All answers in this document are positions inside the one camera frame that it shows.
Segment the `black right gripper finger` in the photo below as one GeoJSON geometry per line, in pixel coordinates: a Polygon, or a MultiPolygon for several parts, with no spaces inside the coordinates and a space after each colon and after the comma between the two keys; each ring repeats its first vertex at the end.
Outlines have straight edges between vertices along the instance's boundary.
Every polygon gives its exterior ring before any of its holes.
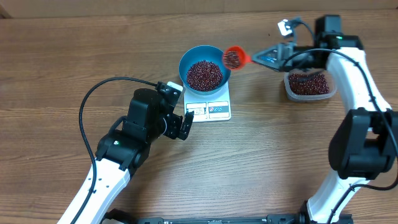
{"type": "Polygon", "coordinates": [[[261,50],[252,56],[253,61],[276,61],[279,59],[279,46],[273,45],[265,50],[261,50]]]}
{"type": "Polygon", "coordinates": [[[277,72],[283,72],[282,62],[272,57],[253,58],[253,62],[277,72]]]}

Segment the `red scoop with blue handle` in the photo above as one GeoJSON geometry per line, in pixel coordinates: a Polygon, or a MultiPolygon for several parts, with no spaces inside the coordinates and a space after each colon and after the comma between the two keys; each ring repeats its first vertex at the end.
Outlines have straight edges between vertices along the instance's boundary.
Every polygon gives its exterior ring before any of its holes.
{"type": "Polygon", "coordinates": [[[244,68],[245,65],[254,63],[252,56],[253,55],[246,53],[242,47],[234,45],[224,51],[222,62],[223,65],[230,70],[240,70],[244,68]]]}

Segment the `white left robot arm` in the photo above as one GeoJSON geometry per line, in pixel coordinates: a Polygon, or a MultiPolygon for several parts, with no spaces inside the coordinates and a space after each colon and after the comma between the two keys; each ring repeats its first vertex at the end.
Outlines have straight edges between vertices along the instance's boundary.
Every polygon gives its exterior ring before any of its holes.
{"type": "Polygon", "coordinates": [[[193,113],[174,114],[184,89],[169,82],[134,92],[128,114],[120,117],[97,146],[94,164],[59,220],[60,223],[101,223],[108,208],[149,156],[161,135],[185,140],[193,113]]]}

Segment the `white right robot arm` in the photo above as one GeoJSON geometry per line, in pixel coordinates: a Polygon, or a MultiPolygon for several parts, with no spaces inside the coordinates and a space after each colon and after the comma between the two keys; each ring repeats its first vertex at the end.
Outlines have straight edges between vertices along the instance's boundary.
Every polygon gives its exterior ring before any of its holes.
{"type": "Polygon", "coordinates": [[[268,215],[268,222],[351,223],[343,209],[360,189],[388,172],[397,160],[397,112],[382,97],[370,74],[359,37],[345,35],[341,17],[318,18],[313,45],[279,43],[252,56],[252,61],[278,72],[322,68],[334,80],[346,116],[328,148],[330,171],[316,194],[296,215],[268,215]]]}

